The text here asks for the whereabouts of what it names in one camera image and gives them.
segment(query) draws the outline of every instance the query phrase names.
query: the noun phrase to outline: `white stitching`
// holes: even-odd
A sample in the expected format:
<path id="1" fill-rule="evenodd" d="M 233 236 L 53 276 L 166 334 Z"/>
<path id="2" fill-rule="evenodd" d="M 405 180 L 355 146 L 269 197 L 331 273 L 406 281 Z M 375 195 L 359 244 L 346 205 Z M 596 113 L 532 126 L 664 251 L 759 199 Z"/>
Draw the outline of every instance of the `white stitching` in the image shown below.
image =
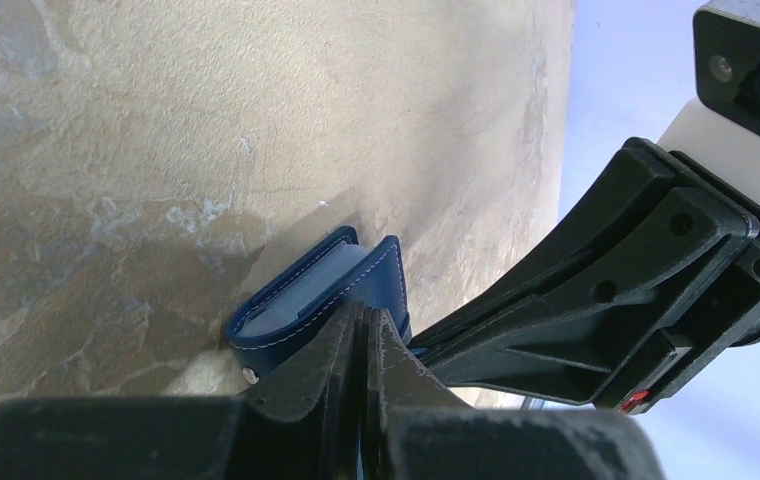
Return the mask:
<path id="1" fill-rule="evenodd" d="M 268 300 L 271 300 L 272 298 L 276 297 L 277 294 L 279 294 L 280 292 L 282 292 L 284 288 L 286 288 L 289 285 L 291 285 L 295 278 L 299 277 L 300 274 L 302 274 L 303 272 L 306 271 L 306 269 L 308 269 L 308 268 L 312 267 L 313 265 L 315 265 L 316 261 L 319 258 L 321 258 L 324 255 L 326 255 L 327 252 L 329 252 L 330 250 L 332 250 L 333 248 L 335 248 L 336 246 L 338 246 L 346 238 L 348 238 L 348 235 L 342 235 L 341 237 L 339 237 L 336 240 L 334 240 L 333 243 L 331 243 L 330 245 L 327 246 L 327 248 L 325 248 L 324 250 L 318 252 L 318 255 L 312 257 L 309 260 L 309 262 L 307 262 L 306 265 L 303 266 L 303 268 L 301 268 L 300 270 L 298 270 L 297 272 L 295 272 L 294 274 L 292 274 L 291 277 L 289 277 L 288 279 L 286 279 L 283 282 L 282 285 L 280 285 L 279 287 L 277 287 L 277 290 L 274 290 L 273 292 L 271 292 L 270 294 L 268 294 L 267 297 L 265 297 L 264 299 L 262 299 L 262 301 L 259 302 L 259 305 L 257 305 L 255 307 L 251 308 L 250 310 L 248 310 L 248 312 L 245 313 L 244 316 L 242 316 L 242 319 L 239 320 L 238 322 L 236 322 L 236 326 L 233 327 L 233 333 L 234 334 L 235 333 L 239 333 L 239 330 L 241 330 L 241 328 L 245 325 L 245 320 L 247 320 L 247 317 L 250 316 L 251 313 L 259 310 L 262 307 L 264 307 L 265 304 L 268 302 Z"/>
<path id="2" fill-rule="evenodd" d="M 383 259 L 386 258 L 386 256 L 388 256 L 389 252 L 391 252 L 392 250 L 394 250 L 395 252 L 397 252 L 398 251 L 397 245 L 392 245 L 391 247 L 389 247 L 388 250 L 386 250 L 385 252 L 383 252 L 383 255 L 380 258 L 378 258 L 377 261 L 374 262 L 374 264 L 371 265 L 368 268 L 368 270 L 362 272 L 362 275 L 360 275 L 359 278 L 357 278 L 356 280 L 354 280 L 353 283 L 351 283 L 350 285 L 348 285 L 347 288 L 345 288 L 344 290 L 342 290 L 341 292 L 339 292 L 338 295 L 336 295 L 335 297 L 333 297 L 332 300 L 330 300 L 329 302 L 327 302 L 327 305 L 324 305 L 324 307 L 321 310 L 319 310 L 318 313 L 316 313 L 315 316 L 312 317 L 312 319 L 310 321 L 306 322 L 306 324 L 304 324 L 304 326 L 302 326 L 301 328 L 299 328 L 299 329 L 295 330 L 294 332 L 290 333 L 288 336 L 286 336 L 284 338 L 281 338 L 280 340 L 277 340 L 277 341 L 265 344 L 265 345 L 260 345 L 258 347 L 240 347 L 240 346 L 238 346 L 236 344 L 232 344 L 233 347 L 238 348 L 239 350 L 259 350 L 260 348 L 266 348 L 266 347 L 270 347 L 272 345 L 276 345 L 276 344 L 281 343 L 281 342 L 285 342 L 286 340 L 294 337 L 295 335 L 297 335 L 298 333 L 300 333 L 302 330 L 304 330 L 308 326 L 312 325 L 312 323 L 315 322 L 315 320 L 317 320 L 319 317 L 321 317 L 322 313 L 324 313 L 328 308 L 330 308 L 334 303 L 336 303 L 336 300 L 338 300 L 339 298 L 341 298 L 342 295 L 344 295 L 345 293 L 347 293 L 348 290 L 350 290 L 351 288 L 353 288 L 354 285 L 356 285 L 357 283 L 359 283 L 363 278 L 365 278 L 366 275 L 368 275 L 369 273 L 371 273 L 372 270 L 374 270 L 375 268 L 377 268 L 377 265 L 380 265 L 380 262 L 382 262 Z M 398 273 L 400 275 L 403 275 L 403 272 L 400 271 L 401 270 L 401 268 L 400 268 L 400 258 L 398 258 L 398 260 L 399 260 L 398 263 L 397 263 L 397 265 L 398 265 Z"/>

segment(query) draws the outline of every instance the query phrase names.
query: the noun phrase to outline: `white wall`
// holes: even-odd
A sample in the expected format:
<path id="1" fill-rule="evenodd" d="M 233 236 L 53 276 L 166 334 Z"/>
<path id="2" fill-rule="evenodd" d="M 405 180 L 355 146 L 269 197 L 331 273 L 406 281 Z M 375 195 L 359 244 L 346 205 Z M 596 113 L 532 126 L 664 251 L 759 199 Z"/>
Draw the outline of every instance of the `white wall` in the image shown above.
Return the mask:
<path id="1" fill-rule="evenodd" d="M 631 136 L 656 140 L 694 96 L 700 0 L 579 0 L 560 213 Z M 638 417 L 671 479 L 760 478 L 760 345 L 725 352 Z"/>

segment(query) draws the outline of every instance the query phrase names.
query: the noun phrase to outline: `beige stone tabletop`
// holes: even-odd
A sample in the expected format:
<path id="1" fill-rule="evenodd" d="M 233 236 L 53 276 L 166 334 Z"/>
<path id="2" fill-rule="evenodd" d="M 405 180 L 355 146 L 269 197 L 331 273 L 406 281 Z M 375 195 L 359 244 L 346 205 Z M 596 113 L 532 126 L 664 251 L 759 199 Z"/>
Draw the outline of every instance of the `beige stone tabletop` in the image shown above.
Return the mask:
<path id="1" fill-rule="evenodd" d="M 227 315 L 342 223 L 416 332 L 471 299 L 555 222 L 572 18 L 0 0 L 0 400 L 243 388 Z"/>

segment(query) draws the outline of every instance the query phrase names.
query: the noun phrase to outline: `blue leather case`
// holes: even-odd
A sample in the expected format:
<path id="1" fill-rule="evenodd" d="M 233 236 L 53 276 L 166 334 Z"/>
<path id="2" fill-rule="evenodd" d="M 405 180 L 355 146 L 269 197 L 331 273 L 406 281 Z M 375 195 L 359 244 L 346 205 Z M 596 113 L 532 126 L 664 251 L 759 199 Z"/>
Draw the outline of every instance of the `blue leather case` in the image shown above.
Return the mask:
<path id="1" fill-rule="evenodd" d="M 362 302 L 369 307 L 387 309 L 404 344 L 409 343 L 412 330 L 407 312 L 401 247 L 394 236 L 384 238 L 356 267 L 313 299 L 298 314 L 296 322 L 264 335 L 239 336 L 245 322 L 254 313 L 270 305 L 279 293 L 341 242 L 358 244 L 356 230 L 352 227 L 338 228 L 233 314 L 225 335 L 242 366 L 253 369 L 262 378 L 309 343 L 336 308 L 345 302 Z"/>

